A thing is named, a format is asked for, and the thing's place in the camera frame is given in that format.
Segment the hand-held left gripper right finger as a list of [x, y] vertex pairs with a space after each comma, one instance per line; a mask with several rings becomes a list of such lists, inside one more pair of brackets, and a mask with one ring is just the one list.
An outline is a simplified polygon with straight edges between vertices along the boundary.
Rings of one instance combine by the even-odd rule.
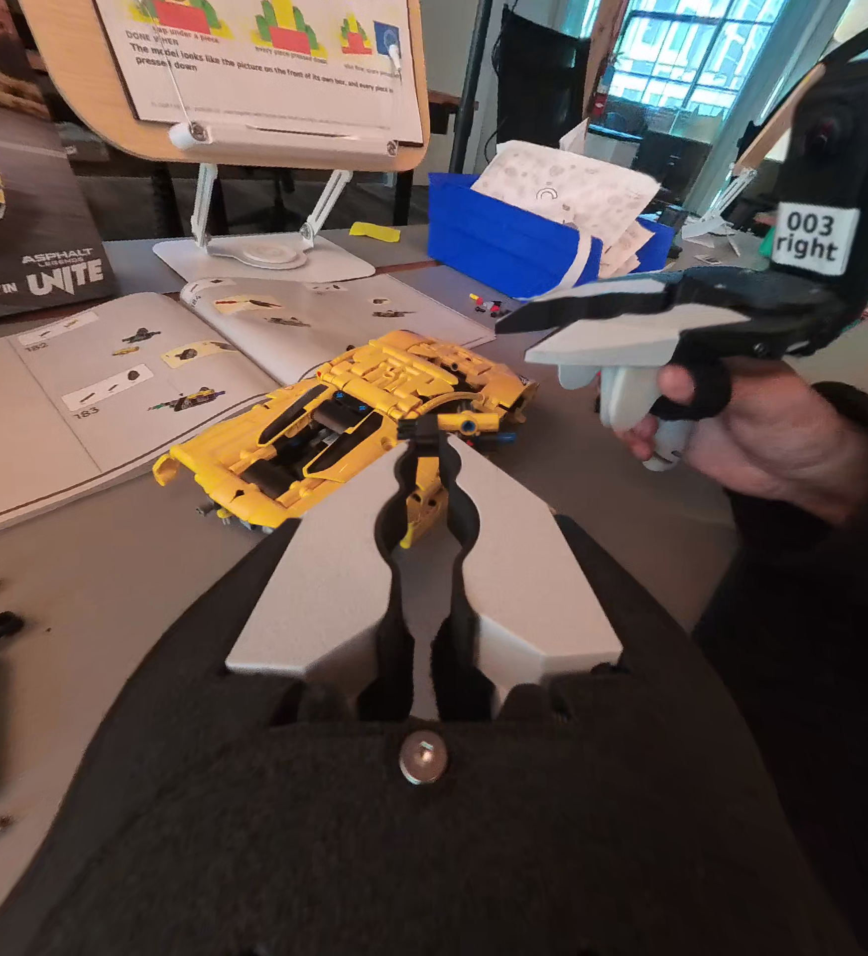
[[547, 503], [459, 439], [442, 439], [447, 525], [460, 551], [434, 639], [446, 722], [494, 718], [511, 690], [613, 666], [621, 641]]

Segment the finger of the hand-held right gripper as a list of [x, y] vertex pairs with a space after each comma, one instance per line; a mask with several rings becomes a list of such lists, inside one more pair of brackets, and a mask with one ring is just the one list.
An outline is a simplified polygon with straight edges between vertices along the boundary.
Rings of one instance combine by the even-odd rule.
[[635, 273], [551, 291], [498, 318], [494, 333], [533, 333], [563, 328], [584, 319], [655, 315], [671, 307], [682, 278], [682, 273]]
[[570, 367], [660, 367], [669, 362], [683, 333], [746, 322], [746, 316], [717, 306], [579, 319], [532, 345], [524, 360]]

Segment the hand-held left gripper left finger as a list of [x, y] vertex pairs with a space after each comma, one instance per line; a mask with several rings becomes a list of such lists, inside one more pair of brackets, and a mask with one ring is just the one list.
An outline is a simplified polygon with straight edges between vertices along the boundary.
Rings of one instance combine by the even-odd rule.
[[414, 639], [394, 555], [407, 533], [414, 447], [401, 443], [299, 521], [229, 651], [230, 672], [330, 687], [363, 719], [401, 721]]

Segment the small yellow black brick assembly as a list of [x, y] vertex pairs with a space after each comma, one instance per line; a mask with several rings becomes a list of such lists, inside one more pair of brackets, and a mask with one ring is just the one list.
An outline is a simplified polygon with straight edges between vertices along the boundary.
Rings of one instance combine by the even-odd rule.
[[413, 445], [419, 456], [437, 455], [448, 435], [477, 449], [496, 448], [515, 438], [512, 433], [500, 430], [496, 413], [433, 411], [401, 420], [396, 427], [397, 440]]

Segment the grey desk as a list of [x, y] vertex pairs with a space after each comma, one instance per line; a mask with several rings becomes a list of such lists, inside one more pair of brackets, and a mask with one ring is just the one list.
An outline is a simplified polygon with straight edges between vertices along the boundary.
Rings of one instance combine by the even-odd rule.
[[868, 954], [693, 632], [741, 547], [534, 366], [494, 464], [622, 644], [489, 721], [225, 665], [293, 530], [139, 477], [0, 532], [0, 954]]

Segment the person's right hand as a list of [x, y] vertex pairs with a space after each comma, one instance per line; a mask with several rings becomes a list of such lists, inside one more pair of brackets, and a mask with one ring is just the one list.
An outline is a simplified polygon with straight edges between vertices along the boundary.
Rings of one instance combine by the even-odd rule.
[[694, 425], [682, 460], [732, 492], [840, 525], [868, 498], [868, 431], [786, 364], [727, 361], [727, 408]]

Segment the white tape strip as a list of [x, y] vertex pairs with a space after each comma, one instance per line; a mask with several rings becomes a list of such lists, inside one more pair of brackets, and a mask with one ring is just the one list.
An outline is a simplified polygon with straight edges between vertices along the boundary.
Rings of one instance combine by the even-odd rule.
[[596, 280], [602, 248], [602, 241], [594, 234], [583, 230], [577, 231], [577, 246], [573, 260], [560, 281], [549, 292], [565, 292], [582, 284], [582, 277], [591, 260], [593, 260], [593, 275]]

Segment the printed paper sheets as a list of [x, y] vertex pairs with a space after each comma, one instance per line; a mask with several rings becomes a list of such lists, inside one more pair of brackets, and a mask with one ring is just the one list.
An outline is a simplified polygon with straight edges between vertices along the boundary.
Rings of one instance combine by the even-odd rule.
[[598, 280], [627, 275], [638, 268], [640, 251], [654, 233], [635, 217], [619, 238], [603, 248], [599, 258]]

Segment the wooden board document stand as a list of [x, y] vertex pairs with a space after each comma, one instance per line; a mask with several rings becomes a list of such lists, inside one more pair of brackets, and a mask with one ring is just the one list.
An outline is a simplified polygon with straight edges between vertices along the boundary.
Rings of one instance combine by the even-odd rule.
[[[408, 2], [422, 142], [386, 137], [297, 133], [253, 125], [194, 120], [164, 124], [137, 119], [117, 70], [94, 2], [22, 2], [48, 72], [69, 106], [100, 137], [149, 161], [199, 165], [192, 239], [154, 246], [155, 254], [186, 281], [201, 278], [275, 278], [333, 282], [373, 274], [368, 263], [319, 233], [357, 171], [413, 171], [430, 138], [428, 88], [418, 2]], [[326, 170], [328, 182], [294, 233], [221, 236], [209, 225], [223, 166]]]
[[717, 232], [725, 225], [724, 212], [754, 181], [763, 160], [788, 133], [798, 103], [806, 92], [823, 78], [825, 71], [826, 64], [817, 63], [778, 105], [751, 144], [742, 151], [733, 164], [732, 180], [716, 197], [711, 208], [700, 218], [688, 221], [682, 227], [679, 232], [679, 238], [682, 241], [693, 242], [700, 236]]

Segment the blue storage bin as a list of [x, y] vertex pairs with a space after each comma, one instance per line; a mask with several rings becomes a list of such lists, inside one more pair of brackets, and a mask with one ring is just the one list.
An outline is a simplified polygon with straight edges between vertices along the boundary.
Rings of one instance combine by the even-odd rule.
[[[428, 197], [430, 256], [519, 300], [548, 293], [573, 260], [577, 231], [588, 230], [575, 224], [551, 221], [480, 195], [472, 189], [476, 178], [462, 174], [431, 174]], [[666, 264], [676, 232], [672, 227], [646, 217], [643, 212], [644, 209], [636, 217], [641, 218], [654, 237], [640, 251], [638, 268], [613, 278], [658, 271]], [[612, 245], [631, 221], [622, 231], [588, 232], [599, 238], [604, 248]], [[595, 281], [598, 278], [594, 280], [591, 260], [579, 285]]]

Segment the yellow brick toy car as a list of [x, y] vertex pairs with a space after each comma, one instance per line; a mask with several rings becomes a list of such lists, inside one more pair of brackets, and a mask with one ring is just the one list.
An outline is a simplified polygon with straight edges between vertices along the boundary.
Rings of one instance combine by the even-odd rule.
[[500, 430], [515, 435], [537, 388], [460, 345], [393, 331], [170, 448], [153, 477], [165, 486], [187, 470], [210, 500], [203, 513], [271, 533], [398, 445], [401, 420], [496, 413]]

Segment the black tripod pole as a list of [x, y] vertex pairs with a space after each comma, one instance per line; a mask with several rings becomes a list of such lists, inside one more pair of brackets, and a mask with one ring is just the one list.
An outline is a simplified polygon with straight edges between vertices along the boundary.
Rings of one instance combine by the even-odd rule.
[[488, 40], [493, 1], [479, 1], [471, 34], [460, 104], [454, 124], [454, 138], [449, 161], [449, 172], [462, 174], [467, 146], [471, 137], [476, 112], [477, 91]]

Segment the open instruction booklet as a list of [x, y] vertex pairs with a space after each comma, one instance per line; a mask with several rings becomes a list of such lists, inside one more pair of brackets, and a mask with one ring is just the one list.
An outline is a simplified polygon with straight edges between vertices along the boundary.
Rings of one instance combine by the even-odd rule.
[[274, 389], [205, 320], [157, 293], [0, 338], [0, 529], [148, 469]]

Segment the person's torso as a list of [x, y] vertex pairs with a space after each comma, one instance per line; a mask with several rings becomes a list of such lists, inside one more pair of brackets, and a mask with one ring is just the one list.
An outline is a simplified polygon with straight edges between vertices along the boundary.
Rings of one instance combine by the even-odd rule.
[[740, 553], [693, 636], [786, 817], [868, 953], [868, 594]]

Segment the toy car box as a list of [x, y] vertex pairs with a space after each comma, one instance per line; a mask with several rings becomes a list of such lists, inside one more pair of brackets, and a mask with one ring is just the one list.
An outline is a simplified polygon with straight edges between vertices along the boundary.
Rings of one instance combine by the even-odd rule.
[[37, 76], [0, 2], [0, 318], [116, 292]]

